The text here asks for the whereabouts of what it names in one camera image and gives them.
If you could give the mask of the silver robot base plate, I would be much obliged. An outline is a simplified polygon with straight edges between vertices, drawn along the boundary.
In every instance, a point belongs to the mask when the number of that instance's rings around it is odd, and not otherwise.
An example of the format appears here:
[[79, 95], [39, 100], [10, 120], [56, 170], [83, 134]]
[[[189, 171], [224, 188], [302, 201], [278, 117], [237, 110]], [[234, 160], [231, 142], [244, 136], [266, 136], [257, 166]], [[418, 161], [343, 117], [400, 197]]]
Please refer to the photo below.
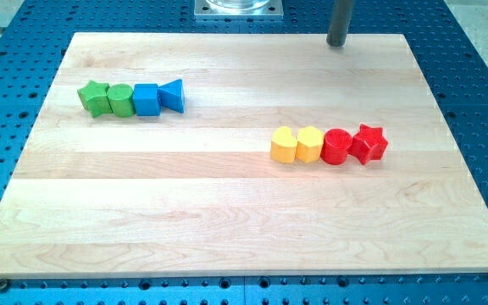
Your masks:
[[204, 19], [284, 16], [281, 0], [195, 0], [193, 13]]

